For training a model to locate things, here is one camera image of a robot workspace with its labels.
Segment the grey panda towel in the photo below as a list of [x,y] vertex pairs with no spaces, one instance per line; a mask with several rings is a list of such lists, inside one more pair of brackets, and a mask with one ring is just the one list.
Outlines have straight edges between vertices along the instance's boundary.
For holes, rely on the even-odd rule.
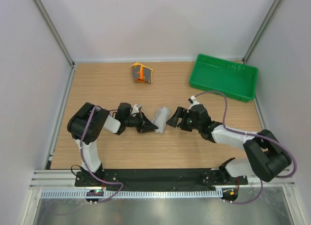
[[170,116],[170,109],[167,107],[161,107],[157,110],[154,118],[152,119],[152,124],[157,126],[157,129],[155,129],[156,134],[163,134],[164,130],[166,128],[166,122],[169,119]]

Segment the grey orange towel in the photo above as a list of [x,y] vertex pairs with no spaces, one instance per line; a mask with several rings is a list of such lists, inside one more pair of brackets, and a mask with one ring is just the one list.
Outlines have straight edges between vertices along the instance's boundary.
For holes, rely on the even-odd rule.
[[153,69],[139,62],[131,66],[132,77],[136,83],[152,83]]

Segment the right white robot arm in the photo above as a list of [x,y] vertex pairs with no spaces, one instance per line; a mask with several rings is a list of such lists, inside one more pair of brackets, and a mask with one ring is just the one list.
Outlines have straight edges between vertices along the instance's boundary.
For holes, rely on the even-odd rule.
[[204,140],[245,151],[245,158],[232,158],[219,171],[219,179],[224,184],[232,183],[238,176],[249,175],[270,182],[292,163],[290,155],[279,146],[269,130],[247,133],[224,127],[223,123],[211,119],[202,104],[189,109],[178,107],[166,124],[188,132],[197,130]]

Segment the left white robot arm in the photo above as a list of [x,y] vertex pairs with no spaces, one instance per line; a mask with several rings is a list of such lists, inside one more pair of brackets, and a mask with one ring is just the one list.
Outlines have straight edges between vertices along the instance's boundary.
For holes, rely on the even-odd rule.
[[158,129],[139,106],[120,103],[113,113],[100,106],[85,103],[69,120],[67,131],[76,141],[82,158],[81,173],[92,186],[104,182],[102,162],[98,156],[97,139],[104,129],[112,134],[120,135],[127,127],[136,128],[138,133],[152,132]]

